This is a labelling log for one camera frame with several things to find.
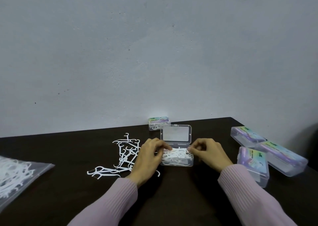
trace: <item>clear plastic box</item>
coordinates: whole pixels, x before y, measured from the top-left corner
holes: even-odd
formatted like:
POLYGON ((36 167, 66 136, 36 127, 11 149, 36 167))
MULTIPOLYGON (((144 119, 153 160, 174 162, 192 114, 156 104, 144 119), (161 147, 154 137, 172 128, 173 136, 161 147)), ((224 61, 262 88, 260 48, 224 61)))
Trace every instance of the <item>clear plastic box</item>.
POLYGON ((148 125, 150 131, 157 131, 160 130, 163 125, 171 125, 171 121, 166 116, 153 117, 148 119, 148 125))
POLYGON ((241 146, 254 148, 257 143, 266 141, 264 137, 253 132, 250 128, 246 126, 237 126, 231 128, 231 136, 236 140, 241 146))
POLYGON ((266 153, 241 146, 238 153, 238 164, 247 168, 258 185, 262 188, 266 187, 269 180, 266 153))
MULTIPOLYGON (((164 125, 160 129, 160 139, 168 143, 172 148, 187 148, 191 143, 191 131, 190 125, 164 125)), ((164 166, 193 166, 193 155, 191 158, 171 158, 172 162, 177 162, 178 165, 166 165, 164 166)))
POLYGON ((266 152, 268 164, 288 177, 303 172, 308 164, 306 158, 271 141, 261 142, 255 149, 266 152))

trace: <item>pile of floss picks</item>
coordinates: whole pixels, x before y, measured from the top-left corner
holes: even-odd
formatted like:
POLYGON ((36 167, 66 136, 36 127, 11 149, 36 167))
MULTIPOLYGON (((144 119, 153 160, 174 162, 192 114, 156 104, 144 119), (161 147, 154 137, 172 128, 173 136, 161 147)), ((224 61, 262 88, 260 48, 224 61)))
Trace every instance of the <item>pile of floss picks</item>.
POLYGON ((119 139, 113 141, 119 147, 119 164, 115 166, 115 169, 104 168, 102 166, 95 167, 94 170, 88 171, 88 175, 92 175, 92 177, 96 177, 100 179, 102 176, 119 176, 119 173, 130 171, 133 168, 134 161, 138 156, 138 152, 140 149, 138 139, 129 139, 129 133, 125 134, 126 139, 119 139))
POLYGON ((173 148, 171 151, 164 149, 161 165, 165 166, 189 166, 189 159, 193 159, 193 155, 187 148, 173 148))
POLYGON ((0 199, 8 198, 11 192, 19 190, 25 179, 33 176, 31 164, 0 156, 0 199))

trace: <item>ziplock bag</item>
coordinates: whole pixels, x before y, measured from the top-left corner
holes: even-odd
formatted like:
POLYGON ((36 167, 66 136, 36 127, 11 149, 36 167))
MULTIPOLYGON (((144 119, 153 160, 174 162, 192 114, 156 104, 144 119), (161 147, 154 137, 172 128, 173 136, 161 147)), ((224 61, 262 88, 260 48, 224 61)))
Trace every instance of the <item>ziplock bag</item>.
POLYGON ((0 156, 0 212, 53 164, 0 156))

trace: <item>dark wooden table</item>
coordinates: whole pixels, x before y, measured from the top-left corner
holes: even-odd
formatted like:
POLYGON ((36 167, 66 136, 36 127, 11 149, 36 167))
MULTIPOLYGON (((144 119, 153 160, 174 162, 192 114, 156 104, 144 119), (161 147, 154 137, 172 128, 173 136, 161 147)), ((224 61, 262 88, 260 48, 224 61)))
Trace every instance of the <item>dark wooden table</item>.
MULTIPOLYGON (((230 136, 233 118, 177 122, 192 126, 192 141, 213 138, 220 142, 235 163, 239 144, 230 136)), ((160 137, 148 125, 0 138, 0 155, 56 166, 39 177, 0 213, 5 225, 67 225, 87 205, 102 196, 116 180, 97 180, 86 174, 96 166, 118 164, 118 147, 112 141, 160 137)), ((138 191, 138 200, 120 225, 240 225, 226 195, 217 183, 218 174, 198 161, 191 168, 159 166, 138 191)), ((318 173, 307 168, 295 177, 286 177, 270 167, 265 188, 300 225, 317 225, 318 173)))

